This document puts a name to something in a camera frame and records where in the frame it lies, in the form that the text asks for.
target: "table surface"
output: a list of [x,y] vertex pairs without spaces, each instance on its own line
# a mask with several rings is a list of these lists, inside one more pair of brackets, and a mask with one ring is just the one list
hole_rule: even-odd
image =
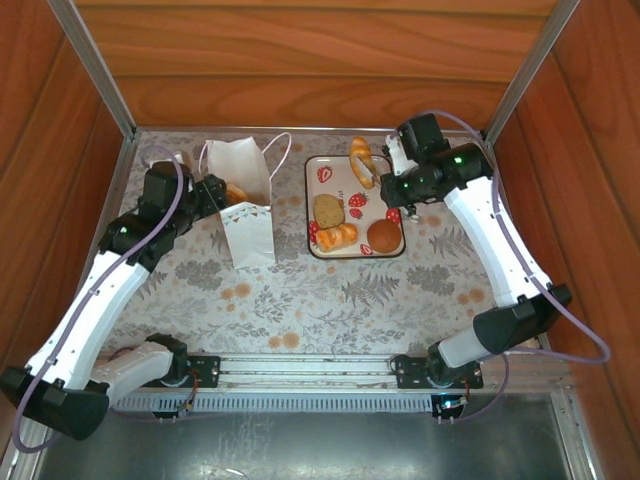
[[[144,132],[140,147],[182,151],[193,165],[205,140],[250,135]],[[273,136],[253,134],[261,148]],[[491,308],[486,272],[444,204],[421,206],[419,224],[404,221],[407,248],[398,258],[328,261],[309,253],[304,164],[348,153],[351,138],[293,132],[292,151],[273,181],[276,264],[234,270],[219,215],[199,221],[134,295],[105,349],[161,332],[212,353],[419,353]],[[384,136],[365,138],[381,154]],[[283,155],[281,141],[265,155],[270,170]],[[135,206],[144,172],[136,158],[121,212]]]

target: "white paper bag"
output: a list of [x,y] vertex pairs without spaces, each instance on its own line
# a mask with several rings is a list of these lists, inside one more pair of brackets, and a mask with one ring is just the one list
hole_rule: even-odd
[[263,154],[267,148],[261,151],[253,137],[230,143],[207,140],[205,146],[208,150],[209,173],[240,187],[249,197],[248,202],[226,208],[220,214],[233,267],[238,269],[275,263],[271,178],[282,165],[288,150],[278,168],[269,176]]

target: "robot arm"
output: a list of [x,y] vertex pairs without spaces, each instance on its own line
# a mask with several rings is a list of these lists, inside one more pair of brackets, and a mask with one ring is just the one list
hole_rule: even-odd
[[[131,353],[92,370],[109,331],[123,308],[169,252],[174,241],[194,222],[225,208],[226,184],[214,175],[195,182],[181,165],[184,188],[169,222],[143,248],[121,263],[81,311],[56,356],[30,397],[25,415],[76,440],[98,427],[110,405],[122,396],[162,378],[178,383],[187,374],[187,347],[168,335],[152,335]],[[73,313],[96,279],[132,246],[145,238],[161,221],[177,192],[177,172],[171,162],[156,162],[145,174],[138,212],[126,213],[107,227],[99,243],[89,276],[62,321],[25,368],[8,368],[0,388],[14,405],[48,362]]]
[[[416,203],[444,202],[478,253],[497,305],[477,315],[471,327],[428,349],[429,378],[442,385],[459,379],[470,364],[546,332],[558,314],[525,274],[500,230],[491,198],[493,172],[480,148],[471,143],[451,148],[433,115],[411,119],[397,133],[386,139],[392,173],[380,179],[382,199],[409,215],[415,215]],[[568,288],[551,284],[511,219],[506,215],[503,219],[533,275],[568,305]]]

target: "wood grain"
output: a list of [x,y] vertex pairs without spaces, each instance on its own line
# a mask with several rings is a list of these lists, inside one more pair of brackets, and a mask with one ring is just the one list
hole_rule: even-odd
[[83,10],[109,69],[509,83],[541,18],[273,9]]
[[63,33],[46,2],[0,2],[0,178]]
[[100,97],[65,42],[0,179],[0,352],[21,317],[73,184]]
[[109,189],[122,135],[108,109],[99,107],[87,146],[33,292],[18,322],[6,363],[23,365],[69,308]]
[[76,0],[79,6],[293,7],[546,16],[555,0]]
[[119,86],[139,125],[333,127],[391,127],[426,108],[445,109],[485,127],[506,88],[300,77],[142,77],[119,79]]
[[640,452],[640,387],[630,381],[640,375],[640,248],[553,57],[518,116],[592,327],[614,346],[606,368]]
[[[523,133],[519,115],[507,122],[495,145],[496,155],[514,217],[514,223],[532,254],[555,283],[566,283],[574,296],[570,310],[593,327],[592,316],[583,308],[580,286],[567,263],[551,217],[554,206],[538,183],[536,161],[530,155],[529,138]],[[595,345],[566,319],[559,319],[550,332],[554,349],[595,357]],[[629,437],[626,412],[619,407],[608,371],[602,366],[571,365],[581,404],[596,442],[606,478],[635,478],[640,465]]]
[[587,3],[554,51],[640,243],[640,7],[628,0]]

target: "bread roll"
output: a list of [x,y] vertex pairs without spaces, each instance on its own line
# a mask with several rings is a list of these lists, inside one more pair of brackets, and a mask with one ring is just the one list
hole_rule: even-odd
[[354,175],[358,178],[358,181],[362,186],[367,189],[373,188],[371,175],[366,175],[365,172],[360,171],[360,166],[358,165],[356,158],[360,159],[371,174],[377,175],[376,167],[373,164],[373,159],[371,158],[371,149],[369,148],[367,141],[362,137],[354,137],[353,140],[351,140],[349,163],[351,164],[351,170],[353,170]]
[[333,195],[322,194],[313,199],[313,217],[319,228],[337,227],[344,223],[344,204]]
[[240,187],[233,183],[227,183],[227,200],[229,200],[229,205],[237,205],[238,203],[248,202],[249,197]]
[[391,253],[402,242],[402,231],[391,220],[374,222],[367,230],[369,246],[378,253]]
[[337,227],[318,230],[316,240],[320,250],[325,253],[349,247],[358,241],[358,227],[343,223]]

